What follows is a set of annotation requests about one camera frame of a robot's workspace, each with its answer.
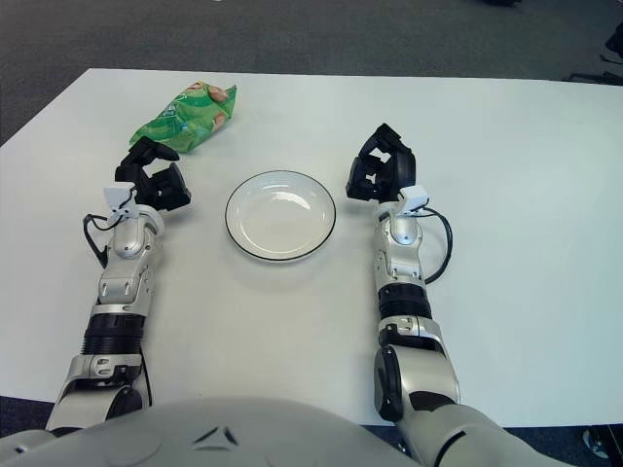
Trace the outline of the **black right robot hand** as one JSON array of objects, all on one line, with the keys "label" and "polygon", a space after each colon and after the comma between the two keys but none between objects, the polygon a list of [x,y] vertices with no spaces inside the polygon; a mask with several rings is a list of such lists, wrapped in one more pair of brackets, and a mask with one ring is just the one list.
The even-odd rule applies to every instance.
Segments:
[{"label": "black right robot hand", "polygon": [[346,194],[364,201],[398,201],[402,188],[416,184],[416,175],[412,150],[389,125],[381,124],[353,160]]}]

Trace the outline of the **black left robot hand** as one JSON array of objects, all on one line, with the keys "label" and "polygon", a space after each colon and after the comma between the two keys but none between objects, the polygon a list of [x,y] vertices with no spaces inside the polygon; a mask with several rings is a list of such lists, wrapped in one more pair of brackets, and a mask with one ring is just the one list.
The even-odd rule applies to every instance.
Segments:
[{"label": "black left robot hand", "polygon": [[[169,161],[170,165],[148,175],[144,167],[154,160]],[[191,192],[176,164],[179,160],[173,149],[143,136],[129,148],[127,156],[117,166],[115,181],[131,183],[137,204],[151,206],[157,211],[172,211],[191,201]]]}]

